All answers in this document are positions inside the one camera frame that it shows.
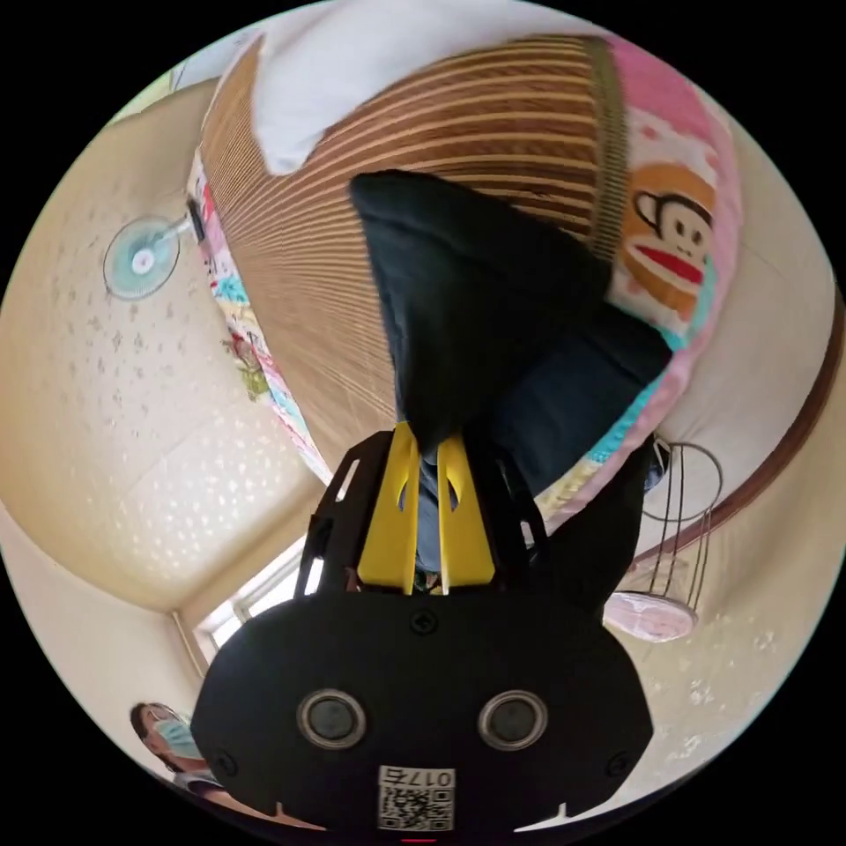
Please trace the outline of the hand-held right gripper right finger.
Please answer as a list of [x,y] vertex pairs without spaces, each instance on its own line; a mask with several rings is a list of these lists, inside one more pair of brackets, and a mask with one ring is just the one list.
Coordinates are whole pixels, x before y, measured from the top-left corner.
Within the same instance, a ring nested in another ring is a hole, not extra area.
[[437,452],[442,591],[487,586],[494,559],[464,441],[452,436]]

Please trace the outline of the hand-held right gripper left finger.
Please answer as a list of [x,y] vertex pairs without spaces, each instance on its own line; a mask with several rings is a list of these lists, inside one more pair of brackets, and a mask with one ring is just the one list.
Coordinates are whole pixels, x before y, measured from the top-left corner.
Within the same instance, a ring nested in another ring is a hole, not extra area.
[[363,587],[413,591],[418,538],[420,455],[406,422],[395,426],[361,552]]

